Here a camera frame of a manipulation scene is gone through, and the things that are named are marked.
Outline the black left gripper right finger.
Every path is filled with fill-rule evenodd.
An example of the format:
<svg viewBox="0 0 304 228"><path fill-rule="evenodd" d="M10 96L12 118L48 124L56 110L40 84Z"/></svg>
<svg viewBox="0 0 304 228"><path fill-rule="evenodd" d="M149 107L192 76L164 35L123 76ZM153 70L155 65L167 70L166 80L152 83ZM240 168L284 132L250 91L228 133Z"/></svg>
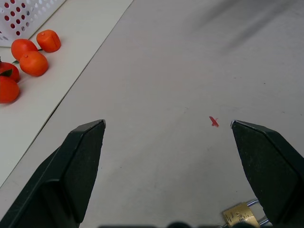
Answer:
<svg viewBox="0 0 304 228"><path fill-rule="evenodd" d="M278 132L234 120L231 129L246 178L274 226L304 224L304 158Z"/></svg>

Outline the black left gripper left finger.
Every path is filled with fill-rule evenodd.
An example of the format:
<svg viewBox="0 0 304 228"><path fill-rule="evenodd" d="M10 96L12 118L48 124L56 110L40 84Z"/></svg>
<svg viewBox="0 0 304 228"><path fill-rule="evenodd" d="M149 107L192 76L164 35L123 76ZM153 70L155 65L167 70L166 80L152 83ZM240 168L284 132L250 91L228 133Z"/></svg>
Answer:
<svg viewBox="0 0 304 228"><path fill-rule="evenodd" d="M80 125L32 174L2 220L2 228L77 228L98 172L105 120Z"/></svg>

